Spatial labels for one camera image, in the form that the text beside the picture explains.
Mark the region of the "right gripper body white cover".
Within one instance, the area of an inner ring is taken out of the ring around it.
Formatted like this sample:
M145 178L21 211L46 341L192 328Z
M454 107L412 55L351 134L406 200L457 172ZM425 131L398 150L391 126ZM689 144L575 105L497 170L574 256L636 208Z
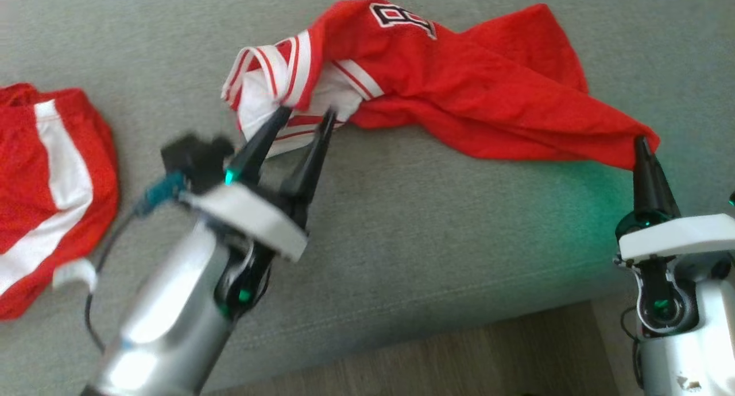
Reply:
M696 283L730 275L733 231L732 216L720 213L649 224L620 237L614 264L636 280L636 314L646 334L694 327Z

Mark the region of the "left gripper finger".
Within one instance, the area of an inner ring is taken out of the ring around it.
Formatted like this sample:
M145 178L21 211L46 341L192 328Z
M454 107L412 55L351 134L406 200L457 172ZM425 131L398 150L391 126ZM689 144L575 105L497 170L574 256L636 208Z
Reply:
M291 118L292 109L279 107L266 119L265 124L247 140L227 166L227 184L258 184L262 164L273 145L278 132Z
M336 111L326 111L304 157L281 185L281 194L294 208L307 208L313 201L335 124Z

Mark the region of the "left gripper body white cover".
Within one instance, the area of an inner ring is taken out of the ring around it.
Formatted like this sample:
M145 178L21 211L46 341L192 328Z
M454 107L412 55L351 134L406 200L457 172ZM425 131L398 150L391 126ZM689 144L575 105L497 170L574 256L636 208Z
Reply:
M298 200L219 184L181 202L198 217L181 247L184 314L211 307L226 320L241 318L267 292L274 260L297 262L307 247L308 205Z

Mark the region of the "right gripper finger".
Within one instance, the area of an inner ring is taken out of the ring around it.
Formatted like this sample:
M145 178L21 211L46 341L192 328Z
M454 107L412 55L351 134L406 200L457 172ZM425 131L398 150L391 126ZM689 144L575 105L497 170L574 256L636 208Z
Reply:
M635 149L635 165L633 166L633 210L643 213L656 209L658 195L656 192L655 156L644 135L638 135L633 143Z
M658 206L656 207L656 209L647 210L647 211L644 211L643 213L657 211L658 213L661 213L664 216L669 216L669 218L679 218L682 215L682 213L680 213L680 209L678 208L678 205L672 194L672 190L666 179L664 170L661 164L659 163L658 158L656 157L654 152L653 154L655 156L654 158L655 159L655 177L657 178L656 192L658 195Z

